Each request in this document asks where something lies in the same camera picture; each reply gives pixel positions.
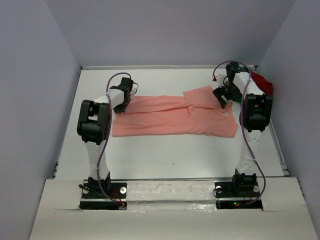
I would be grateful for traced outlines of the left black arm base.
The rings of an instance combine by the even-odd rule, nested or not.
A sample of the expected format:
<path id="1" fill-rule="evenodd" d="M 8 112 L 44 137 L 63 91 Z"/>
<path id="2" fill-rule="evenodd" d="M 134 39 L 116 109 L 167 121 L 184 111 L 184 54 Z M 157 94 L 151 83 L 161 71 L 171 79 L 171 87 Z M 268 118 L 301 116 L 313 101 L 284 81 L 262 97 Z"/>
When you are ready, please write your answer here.
<path id="1" fill-rule="evenodd" d="M 127 210 L 128 183 L 125 181 L 111 182 L 110 191 L 106 197 L 100 190 L 89 188 L 89 183 L 84 181 L 79 187 L 82 190 L 79 208 L 81 210 Z"/>

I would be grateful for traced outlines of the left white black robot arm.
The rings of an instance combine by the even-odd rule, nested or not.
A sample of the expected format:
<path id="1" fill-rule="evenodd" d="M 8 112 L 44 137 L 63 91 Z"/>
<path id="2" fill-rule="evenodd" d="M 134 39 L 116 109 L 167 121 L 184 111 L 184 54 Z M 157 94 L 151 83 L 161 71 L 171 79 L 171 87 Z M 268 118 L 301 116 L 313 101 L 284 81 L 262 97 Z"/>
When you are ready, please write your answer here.
<path id="1" fill-rule="evenodd" d="M 129 73 L 116 73 L 108 80 L 105 95 L 95 100 L 83 100 L 79 111 L 76 131 L 85 144 L 90 168 L 87 186 L 80 187 L 112 202 L 115 200 L 108 196 L 112 182 L 105 150 L 111 135 L 113 113 L 126 111 L 134 95 L 132 91 L 137 90 L 134 85 L 138 84 Z"/>

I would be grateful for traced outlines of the pink t shirt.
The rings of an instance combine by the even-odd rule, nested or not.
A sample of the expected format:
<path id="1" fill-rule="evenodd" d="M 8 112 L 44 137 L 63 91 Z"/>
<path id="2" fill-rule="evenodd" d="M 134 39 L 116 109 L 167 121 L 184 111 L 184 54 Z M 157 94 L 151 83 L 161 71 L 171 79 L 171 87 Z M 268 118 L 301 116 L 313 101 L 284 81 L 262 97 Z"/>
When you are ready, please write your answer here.
<path id="1" fill-rule="evenodd" d="M 113 120 L 113 137 L 151 135 L 236 136 L 232 103 L 221 107 L 208 85 L 182 96 L 135 96 Z"/>

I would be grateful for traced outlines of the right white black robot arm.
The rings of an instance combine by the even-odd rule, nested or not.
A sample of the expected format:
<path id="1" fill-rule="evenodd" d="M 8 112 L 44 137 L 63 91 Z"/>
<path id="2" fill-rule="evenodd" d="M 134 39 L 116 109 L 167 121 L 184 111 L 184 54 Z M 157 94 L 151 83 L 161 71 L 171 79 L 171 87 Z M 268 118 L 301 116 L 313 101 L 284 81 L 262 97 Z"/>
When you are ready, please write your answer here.
<path id="1" fill-rule="evenodd" d="M 243 137 L 239 162 L 230 181 L 215 183 L 213 195 L 218 199 L 251 198 L 254 202 L 264 193 L 259 189 L 257 172 L 262 169 L 257 161 L 260 138 L 271 120 L 273 96 L 264 93 L 253 80 L 251 69 L 238 61 L 224 61 L 226 75 L 212 80 L 218 83 L 213 95 L 221 107 L 240 103 L 239 124 Z"/>

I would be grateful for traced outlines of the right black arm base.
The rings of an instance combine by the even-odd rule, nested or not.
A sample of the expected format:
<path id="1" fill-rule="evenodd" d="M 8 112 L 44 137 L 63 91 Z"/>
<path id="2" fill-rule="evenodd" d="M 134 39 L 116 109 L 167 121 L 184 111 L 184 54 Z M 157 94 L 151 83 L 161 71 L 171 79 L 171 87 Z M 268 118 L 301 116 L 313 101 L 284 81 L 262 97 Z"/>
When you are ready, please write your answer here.
<path id="1" fill-rule="evenodd" d="M 257 182 L 249 189 L 234 190 L 231 181 L 218 181 L 214 183 L 212 194 L 217 210 L 263 209 L 262 200 L 255 201 L 260 195 Z"/>

